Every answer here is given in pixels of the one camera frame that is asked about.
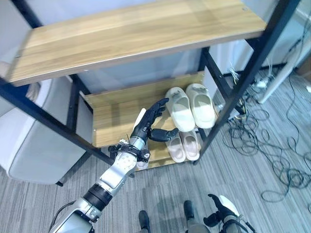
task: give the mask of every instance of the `robotic hand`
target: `robotic hand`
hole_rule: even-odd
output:
[[[162,99],[145,112],[134,128],[129,142],[121,140],[116,147],[117,156],[114,164],[56,223],[52,222],[49,233],[94,232],[90,222],[96,222],[102,215],[102,210],[123,186],[127,176],[135,171],[136,163],[148,162],[150,153],[143,150],[147,139],[166,142],[177,135],[177,128],[171,131],[151,129],[155,119],[162,115],[165,109],[163,105],[168,101],[168,98]]]
[[[205,225],[214,227],[221,221],[224,225],[220,233],[248,233],[248,230],[240,223],[241,220],[244,221],[242,215],[239,214],[237,208],[229,199],[224,196],[218,198],[214,194],[208,196],[213,199],[218,211],[203,219]],[[249,222],[245,222],[245,224],[253,233],[256,233]]]

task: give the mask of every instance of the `white chair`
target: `white chair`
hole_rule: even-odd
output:
[[[66,125],[71,81],[66,77],[40,82],[35,103]],[[92,113],[80,97],[77,134],[92,142]],[[84,150],[0,97],[0,165],[13,179],[53,184]]]

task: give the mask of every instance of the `black shoe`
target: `black shoe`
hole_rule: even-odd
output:
[[[190,200],[187,200],[184,202],[184,212],[185,212],[186,220],[189,220],[190,218],[194,218],[192,202]]]
[[[149,217],[146,211],[142,210],[138,214],[139,223],[141,229],[147,229],[148,233],[150,233],[150,226],[149,226]]]

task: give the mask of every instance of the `black metal frame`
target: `black metal frame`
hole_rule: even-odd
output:
[[[11,2],[15,5],[15,7],[19,10],[19,12],[22,14],[22,16],[32,28],[42,26],[42,23],[33,13],[25,0],[11,0]],[[49,113],[38,107],[23,94],[21,94],[16,87],[14,87],[12,84],[8,83],[2,78],[0,78],[0,96],[24,111],[25,113],[27,113],[28,115],[38,120],[51,130],[60,134],[67,140],[85,149],[86,153],[93,154],[104,162],[112,165],[114,162],[113,159],[104,154],[99,148],[94,147],[91,143],[87,142],[78,134],[76,134],[80,91],[85,95],[90,94],[90,91],[80,80],[77,74],[72,74],[69,76],[72,79],[72,85],[70,91],[70,101],[66,125],[62,124]],[[88,103],[85,103],[89,110],[93,112],[92,108],[88,105]]]
[[[202,49],[202,56],[199,69],[202,69],[203,66],[202,63],[205,62],[208,70],[210,71],[214,81],[218,85],[218,88],[225,99],[225,106],[224,109],[220,112],[220,115],[214,127],[210,130],[207,137],[203,130],[199,131],[201,137],[204,138],[205,140],[200,150],[200,158],[193,164],[197,164],[199,162],[199,160],[202,158],[202,156],[210,146],[211,142],[217,135],[220,128],[227,122],[230,113],[235,108],[236,104],[238,103],[239,99],[243,96],[244,92],[246,91],[250,83],[254,80],[255,75],[260,70],[262,63],[264,62],[269,52],[273,48],[274,44],[276,43],[277,39],[282,33],[284,27],[286,26],[287,22],[295,12],[295,9],[299,4],[299,2],[300,0],[280,0],[276,8],[274,9],[274,12],[262,36],[259,38],[246,40],[248,44],[253,48],[254,52],[251,58],[249,59],[245,67],[245,70],[241,73],[237,85],[234,86],[233,90],[230,92],[228,96],[226,96],[227,95],[227,92],[225,91],[226,88],[224,87],[220,88],[220,86],[218,85],[218,84],[223,85],[225,79],[223,79],[219,75],[217,69],[214,67],[216,64],[212,60],[212,57],[210,56],[208,50]]]
[[[11,1],[32,28],[42,26],[41,22],[32,12],[31,8],[28,6],[25,0]],[[248,44],[254,49],[254,52],[249,62],[247,63],[245,70],[241,73],[241,77],[237,85],[233,89],[231,89],[228,83],[225,81],[224,75],[220,72],[216,63],[209,54],[208,48],[202,49],[199,70],[203,70],[204,67],[207,66],[226,103],[224,109],[220,112],[220,116],[218,117],[214,127],[211,129],[210,133],[207,136],[203,129],[199,129],[199,134],[201,135],[203,140],[199,160],[208,149],[209,145],[211,144],[212,140],[214,139],[220,128],[226,123],[231,111],[235,108],[238,100],[242,97],[249,84],[254,80],[254,76],[260,70],[262,63],[274,46],[290,17],[293,15],[299,2],[300,0],[280,0],[262,36],[259,38],[246,40]],[[75,132],[79,106],[79,92],[82,91],[86,95],[90,94],[90,92],[79,79],[78,75],[73,74],[70,75],[70,77],[72,79],[72,87],[70,94],[67,125],[63,125],[56,118],[38,107],[25,96],[21,95],[17,91],[16,87],[11,85],[10,83],[7,83],[4,79],[1,78],[0,96],[11,102],[13,105],[18,107],[25,113],[35,118],[45,126],[65,137],[72,143],[85,149],[88,153],[95,155],[96,157],[111,165],[113,164],[113,159],[102,153],[100,149],[85,141]]]

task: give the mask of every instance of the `gray carpet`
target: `gray carpet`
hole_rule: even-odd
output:
[[[293,77],[293,84],[297,99],[290,116],[300,130],[297,149],[305,153],[311,146],[311,94],[303,79]],[[288,136],[296,135],[285,117],[292,96],[286,80],[262,106],[270,113],[264,126],[269,129],[271,140],[282,147],[287,146]],[[128,179],[94,224],[96,232],[137,232],[138,212],[144,209],[149,213],[152,232],[184,233],[183,202],[193,201],[196,218],[202,222],[203,217],[215,211],[207,196],[213,193],[231,199],[259,233],[310,233],[311,214],[307,205],[311,203],[311,186],[303,190],[290,189],[285,200],[279,203],[264,202],[260,197],[262,191],[284,192],[286,187],[280,184],[262,154],[246,157],[224,146],[225,130],[223,127],[218,133],[197,166],[190,163],[164,166],[137,172],[134,179]],[[293,167],[311,173],[290,150],[283,155]],[[11,180],[0,169],[0,233],[47,232],[57,209],[82,196],[107,168],[104,162],[91,156],[76,172],[69,172],[64,187]],[[217,227],[210,230],[218,232]]]

